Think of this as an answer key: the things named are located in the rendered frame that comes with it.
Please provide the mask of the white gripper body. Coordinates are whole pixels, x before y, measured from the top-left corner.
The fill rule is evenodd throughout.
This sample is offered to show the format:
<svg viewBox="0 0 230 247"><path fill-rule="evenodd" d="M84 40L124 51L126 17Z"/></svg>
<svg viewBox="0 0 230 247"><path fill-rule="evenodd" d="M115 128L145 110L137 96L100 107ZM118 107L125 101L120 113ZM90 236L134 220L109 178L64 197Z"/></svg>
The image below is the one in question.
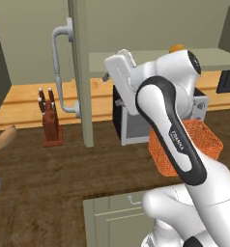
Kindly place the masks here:
<svg viewBox="0 0 230 247"><path fill-rule="evenodd" d="M137 115L135 91L131 85L131 71L136 67L132 55L128 51L119 51L104 60L109 77L131 115Z"/></svg>

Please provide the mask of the olive cabinet door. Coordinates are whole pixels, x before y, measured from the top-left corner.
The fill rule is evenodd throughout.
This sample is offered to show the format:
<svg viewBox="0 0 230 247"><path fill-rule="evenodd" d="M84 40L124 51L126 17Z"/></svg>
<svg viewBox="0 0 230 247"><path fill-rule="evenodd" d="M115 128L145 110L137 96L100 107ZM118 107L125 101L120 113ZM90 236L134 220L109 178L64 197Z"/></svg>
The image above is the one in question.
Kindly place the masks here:
<svg viewBox="0 0 230 247"><path fill-rule="evenodd" d="M94 146L88 29L86 0L68 0L69 17L72 19L73 42L72 59L80 106L83 143L87 148Z"/></svg>

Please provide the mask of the orange woven basket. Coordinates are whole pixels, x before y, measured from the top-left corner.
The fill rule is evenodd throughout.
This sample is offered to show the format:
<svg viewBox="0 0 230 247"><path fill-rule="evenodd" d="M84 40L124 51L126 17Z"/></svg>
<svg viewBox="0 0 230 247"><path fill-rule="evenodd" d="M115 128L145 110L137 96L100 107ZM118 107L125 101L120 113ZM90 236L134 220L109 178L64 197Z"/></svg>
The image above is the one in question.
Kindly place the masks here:
<svg viewBox="0 0 230 247"><path fill-rule="evenodd" d="M215 134L201 120L183 120L183 124L195 146L212 159L218 160L223 144ZM178 175L152 128L148 149L162 175L165 177Z"/></svg>

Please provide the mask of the olive dining counter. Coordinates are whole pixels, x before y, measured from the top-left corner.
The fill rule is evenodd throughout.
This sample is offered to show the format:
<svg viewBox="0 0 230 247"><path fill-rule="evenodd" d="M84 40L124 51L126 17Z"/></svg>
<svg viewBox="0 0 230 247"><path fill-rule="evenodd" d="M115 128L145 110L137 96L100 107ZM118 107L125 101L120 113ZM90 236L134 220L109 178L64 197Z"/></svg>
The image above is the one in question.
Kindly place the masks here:
<svg viewBox="0 0 230 247"><path fill-rule="evenodd" d="M230 70L230 53L219 48L191 49L197 57L203 71ZM132 51L136 64L140 65L167 54L167 50ZM89 54L89 69L91 77L103 77L106 68L103 61L115 52L100 52Z"/></svg>

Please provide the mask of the olive base cabinet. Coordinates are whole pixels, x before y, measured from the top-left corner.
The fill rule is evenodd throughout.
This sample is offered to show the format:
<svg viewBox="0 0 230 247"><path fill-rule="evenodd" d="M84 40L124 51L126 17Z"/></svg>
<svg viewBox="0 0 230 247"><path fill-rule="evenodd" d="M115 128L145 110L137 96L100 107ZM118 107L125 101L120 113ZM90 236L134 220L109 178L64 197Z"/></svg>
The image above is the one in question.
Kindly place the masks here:
<svg viewBox="0 0 230 247"><path fill-rule="evenodd" d="M140 247L152 231L154 219L142 205L133 206L128 195L142 200L144 192L83 201L87 247Z"/></svg>

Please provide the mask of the small orange round object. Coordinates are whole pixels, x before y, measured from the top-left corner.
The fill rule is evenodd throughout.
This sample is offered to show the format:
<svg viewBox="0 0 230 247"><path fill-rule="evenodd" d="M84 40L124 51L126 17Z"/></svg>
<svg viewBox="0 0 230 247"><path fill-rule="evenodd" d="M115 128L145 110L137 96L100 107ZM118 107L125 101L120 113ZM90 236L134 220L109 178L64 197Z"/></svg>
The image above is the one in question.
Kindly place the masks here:
<svg viewBox="0 0 230 247"><path fill-rule="evenodd" d="M169 53L177 52L184 49L185 46L183 44L174 44L169 48Z"/></svg>

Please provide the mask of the brown knife block with knives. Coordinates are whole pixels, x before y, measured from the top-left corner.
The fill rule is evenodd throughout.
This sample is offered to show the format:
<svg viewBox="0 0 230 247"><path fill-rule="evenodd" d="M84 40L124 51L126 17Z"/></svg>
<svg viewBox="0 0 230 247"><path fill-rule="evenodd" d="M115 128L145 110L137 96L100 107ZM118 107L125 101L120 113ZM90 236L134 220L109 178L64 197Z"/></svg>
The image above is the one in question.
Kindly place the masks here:
<svg viewBox="0 0 230 247"><path fill-rule="evenodd" d="M54 94L48 90L49 100L45 99L42 88L39 88L38 103L43 115L43 146L57 147L63 145L63 127L59 124Z"/></svg>

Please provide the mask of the black appliance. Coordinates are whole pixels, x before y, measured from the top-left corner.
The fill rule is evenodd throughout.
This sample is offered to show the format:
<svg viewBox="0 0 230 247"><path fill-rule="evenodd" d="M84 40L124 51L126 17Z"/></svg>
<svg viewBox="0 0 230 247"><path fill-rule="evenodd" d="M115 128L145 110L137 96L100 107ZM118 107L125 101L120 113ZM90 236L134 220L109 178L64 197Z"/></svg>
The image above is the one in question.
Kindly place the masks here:
<svg viewBox="0 0 230 247"><path fill-rule="evenodd" d="M221 72L216 92L218 94L230 93L230 70L223 70Z"/></svg>

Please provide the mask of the wooden spoon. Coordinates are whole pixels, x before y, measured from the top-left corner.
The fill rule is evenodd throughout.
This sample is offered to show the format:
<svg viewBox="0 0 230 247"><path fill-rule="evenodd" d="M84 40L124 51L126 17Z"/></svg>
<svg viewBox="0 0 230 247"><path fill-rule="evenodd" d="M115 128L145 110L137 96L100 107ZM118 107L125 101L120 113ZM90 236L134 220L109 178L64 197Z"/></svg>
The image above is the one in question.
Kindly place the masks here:
<svg viewBox="0 0 230 247"><path fill-rule="evenodd" d="M6 129L0 134L0 150L7 147L16 137L17 129L14 125Z"/></svg>

